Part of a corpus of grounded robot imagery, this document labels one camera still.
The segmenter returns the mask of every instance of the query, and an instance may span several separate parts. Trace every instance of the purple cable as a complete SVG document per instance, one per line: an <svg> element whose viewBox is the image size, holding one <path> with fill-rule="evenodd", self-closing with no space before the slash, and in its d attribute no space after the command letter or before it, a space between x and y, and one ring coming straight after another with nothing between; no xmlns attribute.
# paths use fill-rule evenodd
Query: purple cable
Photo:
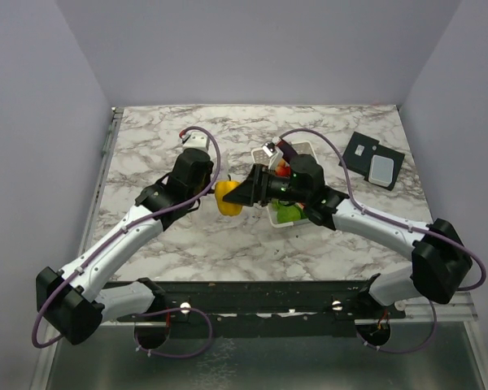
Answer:
<svg viewBox="0 0 488 390"><path fill-rule="evenodd" d="M189 307L189 308L181 308L181 307L174 307L173 309L166 309L166 310L161 310L161 311L156 311L154 313L144 313L144 314L135 314L136 317L153 317L155 315L161 315L161 314L167 314L167 313L175 313L177 311L193 311L195 313L199 313L202 315L204 320L206 321L206 324L208 325L208 338L207 342L198 350L192 353L185 353L182 355L173 355L170 353L163 353L156 351L154 349L145 349L141 347L141 343L139 342L139 338L137 337L137 333L135 334L135 340L137 342L137 348L140 349L141 351L145 351L146 353L151 353L152 355L155 356L160 356L162 358L172 358L172 359L189 359L189 358L194 358L201 353L205 353L210 347L211 347L211 342L213 340L213 326L211 325L210 318L207 316L206 313L199 309L195 309L194 307Z"/></svg>
<svg viewBox="0 0 488 390"><path fill-rule="evenodd" d="M354 197L354 194L352 193L351 178L349 177L349 171L347 170L347 166L345 164L345 160L343 159L343 156L340 153L340 151L338 150L338 148L336 146L334 146L333 142L331 142L329 140L329 138L327 138L326 136L324 136L323 134L320 134L319 132L317 132L315 130L311 130L310 128L296 128L294 130L289 130L288 132L285 132L284 134L282 134L280 136L280 138L283 138L283 137L285 137L285 136L287 136L289 134L292 134L294 132L309 132L311 134L314 134L316 136L319 136L322 140L325 141L325 143L327 143L327 145L329 145L334 150L334 153L338 156L338 159L340 160L340 163L342 164L343 173L345 174L345 181L346 181L346 185L347 185L347 192L349 193L349 198L351 199L351 203L354 206L356 206L358 208L358 210L364 210L364 213L366 215L370 215L371 217L374 217L376 219L379 219L379 220L381 220L383 222L390 223L390 224L392 224L394 226L397 226L398 228L409 229L409 226L407 224L401 223L399 221L395 221L395 220L393 220L391 218L385 217L384 215L376 214L376 213L370 211L365 206L360 205L356 201L356 199ZM465 252L473 260L475 260L475 262L477 263L477 265L481 269L481 278L475 284L473 284L471 286L460 287L460 288L457 289L457 291L470 291L470 290L474 290L475 288L481 287L485 283L485 281L486 281L486 267L483 264L482 260L474 252L472 252L470 249L465 248L464 246L462 246L458 242L455 242L455 241L453 241L452 239L450 239L448 237L442 236L441 234L437 234L436 232L431 232L430 230L421 229L419 227L412 227L411 230L413 232L418 232L418 233L421 233L421 234L425 234L425 235L428 235L428 236L432 236L432 237L435 237L435 238L437 238L437 239L439 239L441 241L444 241L447 244L452 245L453 247L455 247L455 248L457 248L457 249Z"/></svg>
<svg viewBox="0 0 488 390"><path fill-rule="evenodd" d="M434 337L436 336L436 331L438 330L438 314L436 313L436 308L434 307L434 304L432 301L429 301L430 307L432 308L432 315L434 317L434 323L432 324L432 330L430 331L429 336L426 338L425 341L423 341L421 344L417 345L416 347L412 347L409 349L402 349L402 350L397 350L397 349L388 349L388 348L382 348L378 347L376 345L369 344L365 339L359 334L356 333L356 335L359 337L360 340L364 342L364 345L366 347L369 347L370 349L375 349L376 351L379 352L384 352L384 353L392 353L395 355L403 355L405 353L412 353L412 352L417 352L421 351L422 349L425 349L430 345Z"/></svg>
<svg viewBox="0 0 488 390"><path fill-rule="evenodd" d="M213 147L215 148L215 152L216 152L216 156L217 156L217 164L216 164L216 168L215 168L215 171L213 173L213 176L212 176L212 179L211 179L210 183L206 186L206 188L203 191L201 191L200 193L198 193L197 195L195 195L191 199L189 199L187 201L183 201L182 203L179 203L177 205L174 205L174 206L171 206L171 207L167 207L166 209L162 209L162 210L156 211L156 212L154 212L152 214L148 214L148 215L146 215L144 217L141 217L140 219L136 219L135 221L132 221L131 223L129 223L128 225L126 225L126 228L127 229L131 229L134 226L137 226L139 223L144 222L144 221L147 221L148 219L160 217L161 215L167 214L167 213L169 213L171 211L175 211L175 210L178 210L178 209L180 209L180 208L182 208L184 206L191 205L192 203L195 203L200 197L203 197L204 195L206 195L208 193L208 191L211 189L211 187L213 187L213 185L216 183L217 178L219 176L219 172L220 172L220 149L219 149L219 145L217 144L217 141L214 138L214 136L212 134L210 134L208 130L206 130L204 128L200 128L199 126L190 126L190 127L186 128L186 129L184 129L181 132L181 134L184 134L184 133L189 132L191 130L198 130L198 131L203 132L204 134L206 134L207 137L210 139L211 143L213 144ZM82 269L85 269L103 250L105 250L105 248L108 247L108 245L110 245L112 242L114 242L115 240L117 240L120 236L122 236L125 233L126 233L126 231L119 230L116 233L114 233L112 236L110 236L108 238L108 240L106 240L103 244L101 244L95 251L92 252L92 254L86 260L83 261L83 263L81 263L80 267ZM66 278L64 280L64 282L61 283L49 295L49 297L46 299L46 301L44 302L44 304L41 306L40 310L38 311L37 316L36 316L36 319L34 320L33 331L31 332L31 341L32 341L33 345L36 348L39 348L39 349L46 348L46 347L54 344L56 341L62 339L63 335L58 335L58 336L54 337L53 339L50 339L49 341L47 341L45 343L40 343L38 341L38 337L37 337L38 328L40 327L41 319L43 319L44 314L46 313L48 307L53 302L53 300L78 275L79 275L78 271L74 271L73 273L71 273L69 275L69 277Z"/></svg>

